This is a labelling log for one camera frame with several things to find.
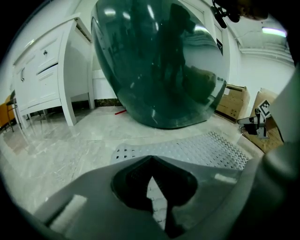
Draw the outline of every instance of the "brown cardboard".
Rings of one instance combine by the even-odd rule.
[[[225,93],[215,113],[227,120],[236,123],[243,118],[250,100],[246,87],[227,84]]]
[[[271,92],[267,89],[261,88],[256,95],[256,99],[252,108],[251,116],[255,116],[255,108],[264,100],[268,100],[269,103],[272,103],[277,97],[277,94]],[[273,128],[267,132],[269,139],[260,139],[255,135],[250,135],[247,132],[243,135],[253,142],[257,147],[259,147],[264,153],[283,145],[281,137],[279,135],[278,128]]]

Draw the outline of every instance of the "green glossy object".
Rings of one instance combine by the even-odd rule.
[[[99,0],[93,43],[116,96],[138,122],[180,128],[207,120],[226,69],[204,25],[177,0]]]

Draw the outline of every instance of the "fluorescent light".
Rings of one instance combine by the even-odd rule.
[[[208,32],[208,30],[205,27],[202,27],[202,26],[199,26],[199,25],[195,26],[194,31],[195,32],[198,32],[198,31]]]
[[[130,15],[127,12],[123,12],[123,17],[130,20]]]
[[[150,5],[148,5],[147,8],[148,8],[148,12],[149,12],[149,14],[150,14],[150,17],[151,17],[152,19],[154,19],[154,13],[153,13],[152,7],[151,7]]]
[[[112,8],[105,9],[104,13],[106,16],[115,16],[116,15],[116,11]]]
[[[278,29],[273,29],[273,28],[262,28],[263,33],[268,33],[268,34],[274,34],[282,37],[286,37],[286,32]]]

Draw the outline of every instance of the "cabinet top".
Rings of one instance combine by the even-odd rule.
[[[50,29],[46,30],[41,36],[37,37],[36,39],[31,40],[23,49],[22,52],[18,55],[18,57],[14,60],[14,66],[18,64],[19,60],[24,56],[24,54],[39,40],[41,39],[44,35],[46,35],[48,32],[54,30],[55,28],[71,21],[75,20],[77,22],[77,28],[79,31],[87,38],[89,42],[92,42],[92,36],[86,26],[83,24],[81,18],[80,18],[80,13],[73,14],[69,17],[66,17],[62,22],[59,24],[51,27]]]

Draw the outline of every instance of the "tiled floor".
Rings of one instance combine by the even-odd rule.
[[[263,153],[244,138],[238,125],[213,115],[193,126],[161,130],[139,124],[122,107],[102,107],[76,114],[68,127],[63,114],[35,117],[28,129],[15,126],[0,134],[0,166],[15,201],[34,212],[50,195],[81,174],[110,164],[118,145],[149,144],[215,131],[249,158]]]

